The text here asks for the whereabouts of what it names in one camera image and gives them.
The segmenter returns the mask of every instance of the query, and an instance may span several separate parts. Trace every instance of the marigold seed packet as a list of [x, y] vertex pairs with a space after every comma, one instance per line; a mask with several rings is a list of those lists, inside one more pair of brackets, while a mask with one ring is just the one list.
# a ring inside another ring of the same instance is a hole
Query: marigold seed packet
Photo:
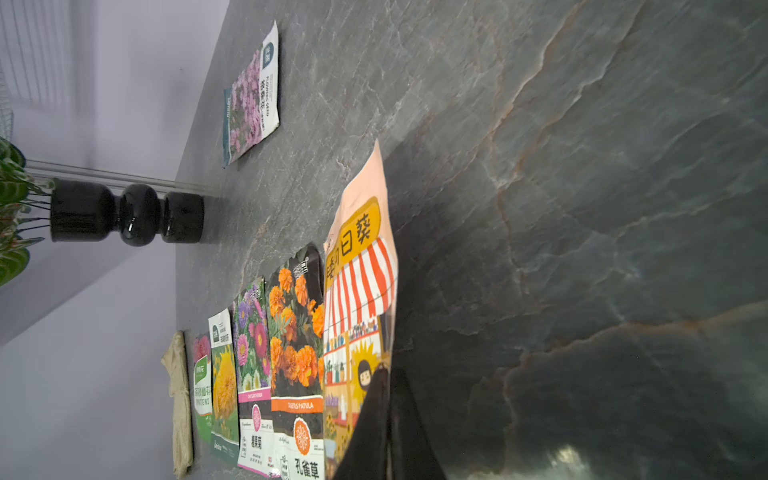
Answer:
[[232, 304], [232, 331], [240, 411], [237, 464], [265, 477], [277, 477], [273, 455], [272, 364], [266, 325], [266, 286], [262, 276]]
[[222, 146], [225, 167], [280, 124], [277, 115], [278, 46], [275, 22], [261, 50], [253, 54], [253, 60], [232, 88], [224, 90]]
[[210, 427], [214, 419], [214, 411], [210, 397], [210, 337], [207, 333], [194, 340], [192, 361], [197, 434], [203, 442], [210, 443]]
[[213, 367], [214, 418], [211, 425], [214, 453], [231, 465], [240, 453], [240, 424], [237, 421], [237, 377], [232, 351], [231, 312], [224, 310], [208, 319]]
[[326, 475], [332, 478], [354, 435], [373, 373], [388, 369], [392, 360], [398, 261], [378, 141], [344, 190], [323, 246]]
[[325, 478], [323, 280], [320, 254], [301, 249], [266, 284], [275, 461], [282, 478]]

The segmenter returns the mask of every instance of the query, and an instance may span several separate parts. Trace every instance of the cartoon character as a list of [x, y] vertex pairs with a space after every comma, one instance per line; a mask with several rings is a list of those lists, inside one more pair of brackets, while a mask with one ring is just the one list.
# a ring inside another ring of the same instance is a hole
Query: cartoon character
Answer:
[[360, 381], [360, 388], [368, 392], [368, 387], [371, 385], [371, 365], [368, 360], [362, 360], [357, 366], [357, 378]]

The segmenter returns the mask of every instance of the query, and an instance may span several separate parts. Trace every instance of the sunflower seed packet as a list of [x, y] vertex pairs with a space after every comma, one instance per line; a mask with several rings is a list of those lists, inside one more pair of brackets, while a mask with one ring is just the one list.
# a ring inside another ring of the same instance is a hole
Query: sunflower seed packet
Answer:
[[210, 397], [210, 338], [207, 333], [194, 340], [194, 411], [197, 434], [203, 442], [210, 443], [210, 427], [214, 419]]
[[323, 246], [326, 475], [332, 478], [354, 434], [373, 373], [388, 369], [392, 359], [398, 262], [378, 141], [344, 190]]
[[323, 280], [309, 245], [266, 285], [275, 461], [282, 478], [325, 478], [323, 468]]
[[253, 54], [248, 67], [232, 88], [224, 90], [224, 166], [240, 158], [249, 148], [275, 131], [277, 115], [277, 22], [266, 36], [261, 50]]
[[264, 278], [256, 278], [232, 304], [232, 331], [240, 411], [240, 467], [279, 476], [273, 462], [272, 364], [266, 327]]
[[208, 319], [211, 364], [213, 366], [214, 419], [211, 425], [214, 453], [231, 465], [240, 453], [240, 425], [237, 421], [237, 378], [232, 352], [230, 311]]

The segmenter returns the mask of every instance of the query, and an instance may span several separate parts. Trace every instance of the black plant pot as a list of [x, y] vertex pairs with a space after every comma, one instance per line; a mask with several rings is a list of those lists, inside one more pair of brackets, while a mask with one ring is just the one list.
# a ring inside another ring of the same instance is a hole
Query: black plant pot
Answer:
[[54, 242], [96, 242], [116, 230], [134, 247], [150, 243], [157, 233], [168, 243], [197, 243], [203, 218], [200, 195], [170, 192], [160, 200], [144, 184], [128, 185], [117, 198], [104, 185], [57, 180], [51, 196]]

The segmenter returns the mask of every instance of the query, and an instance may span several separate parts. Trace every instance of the yellow flower seed packet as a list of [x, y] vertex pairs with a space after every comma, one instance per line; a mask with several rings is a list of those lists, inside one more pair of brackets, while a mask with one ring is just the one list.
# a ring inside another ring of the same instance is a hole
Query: yellow flower seed packet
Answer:
[[208, 319], [214, 404], [211, 436], [214, 453], [235, 465], [240, 453], [240, 424], [237, 420], [237, 378], [230, 318], [230, 311], [224, 310]]
[[378, 141], [344, 189], [324, 248], [323, 419], [326, 476], [332, 478], [373, 373], [392, 361], [398, 261]]
[[323, 269], [308, 245], [266, 282], [274, 460], [282, 478], [323, 479]]

